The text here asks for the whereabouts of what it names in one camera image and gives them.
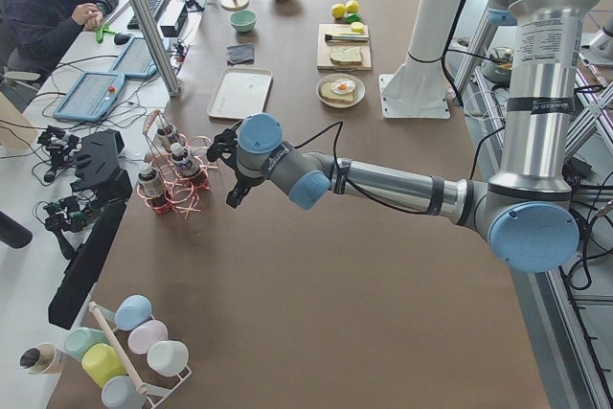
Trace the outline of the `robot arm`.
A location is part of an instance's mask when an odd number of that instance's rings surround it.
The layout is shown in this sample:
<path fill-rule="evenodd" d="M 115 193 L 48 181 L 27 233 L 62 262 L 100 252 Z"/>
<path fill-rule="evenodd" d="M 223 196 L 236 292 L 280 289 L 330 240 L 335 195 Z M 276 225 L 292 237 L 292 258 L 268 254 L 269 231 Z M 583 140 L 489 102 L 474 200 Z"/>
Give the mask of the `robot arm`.
<path fill-rule="evenodd" d="M 502 159 L 487 182 L 450 181 L 302 152 L 271 115 L 257 113 L 216 135 L 207 151 L 237 179 L 227 203 L 273 182 L 302 209 L 325 193 L 364 196 L 413 215 L 444 216 L 474 230 L 508 266 L 550 271 L 579 247 L 569 212 L 571 189 L 562 175 L 575 109 L 575 83 L 584 16 L 600 0 L 488 0 L 487 18 L 516 24 Z"/>

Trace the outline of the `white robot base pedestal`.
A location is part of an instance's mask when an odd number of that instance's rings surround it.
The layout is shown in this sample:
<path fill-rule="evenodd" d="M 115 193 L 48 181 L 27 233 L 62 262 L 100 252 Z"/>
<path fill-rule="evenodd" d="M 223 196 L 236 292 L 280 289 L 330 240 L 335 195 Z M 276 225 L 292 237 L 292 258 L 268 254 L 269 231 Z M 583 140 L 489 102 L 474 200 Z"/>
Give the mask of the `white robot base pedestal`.
<path fill-rule="evenodd" d="M 462 0 L 420 0 L 406 59 L 395 73 L 379 77 L 383 117 L 450 117 L 443 54 Z"/>

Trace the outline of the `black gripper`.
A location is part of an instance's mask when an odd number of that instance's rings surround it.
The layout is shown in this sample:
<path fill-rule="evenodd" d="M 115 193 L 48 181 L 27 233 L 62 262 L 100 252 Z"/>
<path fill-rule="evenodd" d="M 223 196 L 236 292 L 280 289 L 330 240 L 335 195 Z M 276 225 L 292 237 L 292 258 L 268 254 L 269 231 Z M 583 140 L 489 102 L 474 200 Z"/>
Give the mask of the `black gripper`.
<path fill-rule="evenodd" d="M 210 163 L 221 160 L 235 174 L 237 183 L 227 193 L 226 204 L 231 208 L 237 208 L 243 198 L 248 194 L 248 189 L 257 187 L 262 183 L 262 176 L 258 170 L 253 170 L 242 163 L 243 151 L 238 145 L 238 128 L 236 126 L 225 128 L 214 137 L 206 152 Z"/>

